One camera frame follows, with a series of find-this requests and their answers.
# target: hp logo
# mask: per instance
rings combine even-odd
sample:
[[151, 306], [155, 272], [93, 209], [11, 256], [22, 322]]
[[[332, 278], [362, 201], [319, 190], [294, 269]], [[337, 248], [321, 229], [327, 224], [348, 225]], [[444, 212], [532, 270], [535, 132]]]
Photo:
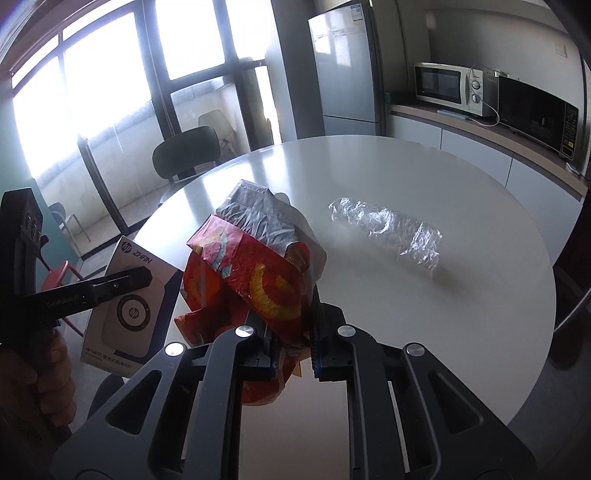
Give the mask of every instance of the hp logo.
[[139, 317], [139, 310], [136, 307], [131, 307], [129, 309], [129, 317], [132, 319], [136, 319]]

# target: refrigerator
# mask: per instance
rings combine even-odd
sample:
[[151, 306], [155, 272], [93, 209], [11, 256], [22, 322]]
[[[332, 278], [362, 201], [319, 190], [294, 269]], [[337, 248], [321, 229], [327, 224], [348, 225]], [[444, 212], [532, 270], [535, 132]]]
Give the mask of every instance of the refrigerator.
[[373, 9], [347, 4], [309, 20], [326, 135], [385, 135]]

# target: microwave oven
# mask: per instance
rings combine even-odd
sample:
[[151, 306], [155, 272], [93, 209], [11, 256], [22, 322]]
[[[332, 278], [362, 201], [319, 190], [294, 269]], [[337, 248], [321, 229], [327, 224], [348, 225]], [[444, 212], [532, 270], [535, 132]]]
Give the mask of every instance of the microwave oven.
[[499, 77], [501, 123], [572, 160], [579, 130], [579, 109], [519, 80]]
[[496, 116], [499, 84], [495, 72], [439, 63], [414, 66], [417, 99], [487, 117]]

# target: cabinet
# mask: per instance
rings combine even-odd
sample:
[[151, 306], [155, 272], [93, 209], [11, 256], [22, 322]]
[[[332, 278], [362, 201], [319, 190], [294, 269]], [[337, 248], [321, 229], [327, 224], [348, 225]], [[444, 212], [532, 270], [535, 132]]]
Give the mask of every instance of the cabinet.
[[582, 204], [552, 180], [516, 158], [513, 159], [506, 186], [538, 227], [554, 265], [579, 218]]
[[388, 136], [439, 149], [441, 128], [398, 115], [388, 115]]
[[512, 160], [509, 155], [447, 130], [441, 135], [441, 149], [485, 171], [501, 185], [507, 184]]

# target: crumpled wrapper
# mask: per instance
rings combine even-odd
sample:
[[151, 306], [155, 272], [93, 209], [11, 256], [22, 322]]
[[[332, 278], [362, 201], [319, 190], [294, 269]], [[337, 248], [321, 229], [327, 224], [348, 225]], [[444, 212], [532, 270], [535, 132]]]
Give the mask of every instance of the crumpled wrapper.
[[287, 257], [291, 244], [305, 244], [310, 266], [302, 272], [311, 300], [314, 285], [326, 265], [326, 252], [298, 209], [276, 198], [268, 188], [241, 180], [217, 208], [216, 215], [252, 235], [282, 257]]
[[397, 257], [430, 273], [435, 272], [442, 235], [431, 225], [396, 210], [349, 198], [335, 200], [329, 209], [334, 222], [353, 225], [362, 235]]
[[270, 382], [244, 382], [242, 403], [272, 402], [310, 356], [309, 306], [325, 251], [297, 209], [244, 180], [187, 244], [181, 292], [192, 311], [175, 319], [178, 328], [202, 345], [255, 310], [280, 340], [279, 369]]

